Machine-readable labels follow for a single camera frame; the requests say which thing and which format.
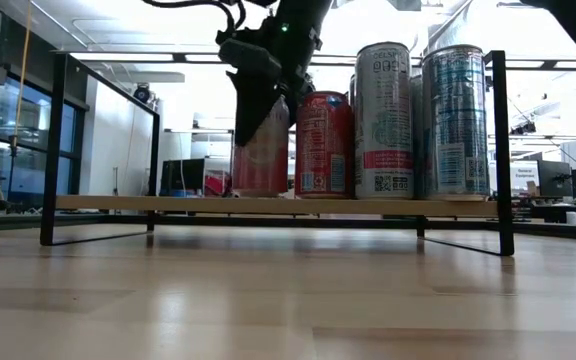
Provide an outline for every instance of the white and red can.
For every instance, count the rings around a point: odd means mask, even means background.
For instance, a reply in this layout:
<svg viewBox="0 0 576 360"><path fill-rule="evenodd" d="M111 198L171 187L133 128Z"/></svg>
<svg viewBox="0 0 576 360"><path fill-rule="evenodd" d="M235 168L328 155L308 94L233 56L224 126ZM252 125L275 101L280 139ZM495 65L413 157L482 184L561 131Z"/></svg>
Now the white and red can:
<svg viewBox="0 0 576 360"><path fill-rule="evenodd" d="M235 146L233 192L277 197L288 191L289 112L281 96L246 146Z"/></svg>
<svg viewBox="0 0 576 360"><path fill-rule="evenodd" d="M317 91L297 113L295 195L350 198L353 195L354 120L341 93Z"/></svg>
<svg viewBox="0 0 576 360"><path fill-rule="evenodd" d="M357 197L411 199L410 52L392 42L366 46L355 71Z"/></svg>

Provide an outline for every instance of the red soda can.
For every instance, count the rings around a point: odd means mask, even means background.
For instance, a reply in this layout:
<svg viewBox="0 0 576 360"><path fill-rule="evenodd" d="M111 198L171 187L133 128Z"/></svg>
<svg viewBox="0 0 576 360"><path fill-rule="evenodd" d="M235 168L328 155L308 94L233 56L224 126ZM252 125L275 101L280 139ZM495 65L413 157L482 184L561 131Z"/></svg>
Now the red soda can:
<svg viewBox="0 0 576 360"><path fill-rule="evenodd" d="M288 191L289 112L281 96L246 146L235 146L233 193L277 197Z"/></svg>
<svg viewBox="0 0 576 360"><path fill-rule="evenodd" d="M354 118L344 95L317 91L297 113L295 195L304 199L353 196Z"/></svg>

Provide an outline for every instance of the wooden shelf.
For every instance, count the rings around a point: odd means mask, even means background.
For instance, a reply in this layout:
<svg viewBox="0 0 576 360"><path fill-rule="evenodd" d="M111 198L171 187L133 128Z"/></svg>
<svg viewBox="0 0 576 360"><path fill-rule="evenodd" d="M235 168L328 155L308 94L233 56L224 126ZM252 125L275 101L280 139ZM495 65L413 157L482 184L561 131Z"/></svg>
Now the wooden shelf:
<svg viewBox="0 0 576 360"><path fill-rule="evenodd" d="M287 200L149 196L57 196L57 209L120 209L256 214L497 216L496 202L425 200Z"/></svg>

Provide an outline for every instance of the yellow cable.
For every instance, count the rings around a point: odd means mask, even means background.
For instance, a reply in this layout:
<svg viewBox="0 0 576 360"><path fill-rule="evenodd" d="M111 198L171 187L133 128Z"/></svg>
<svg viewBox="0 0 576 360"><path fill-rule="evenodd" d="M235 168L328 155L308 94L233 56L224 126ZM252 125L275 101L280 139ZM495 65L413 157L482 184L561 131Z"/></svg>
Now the yellow cable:
<svg viewBox="0 0 576 360"><path fill-rule="evenodd" d="M26 40L24 42L24 55L21 60L21 85L19 86L19 98L17 99L17 117L15 118L15 133L13 136L13 148L17 147L17 133L19 131L19 119L21 118L21 102L24 95L24 81L26 79L26 60L28 59L28 43L30 42L30 28L32 26L32 1L28 0L28 18L26 20Z"/></svg>

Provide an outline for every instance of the wooden floor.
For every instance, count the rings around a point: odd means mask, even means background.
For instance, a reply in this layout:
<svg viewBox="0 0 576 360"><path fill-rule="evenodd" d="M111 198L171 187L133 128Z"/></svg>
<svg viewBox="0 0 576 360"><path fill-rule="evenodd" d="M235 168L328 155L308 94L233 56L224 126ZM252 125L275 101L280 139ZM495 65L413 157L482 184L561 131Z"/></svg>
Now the wooden floor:
<svg viewBox="0 0 576 360"><path fill-rule="evenodd" d="M37 238L0 232L0 360L576 359L572 240L518 236L515 258L500 259L405 231L160 227L154 239L53 248Z"/></svg>

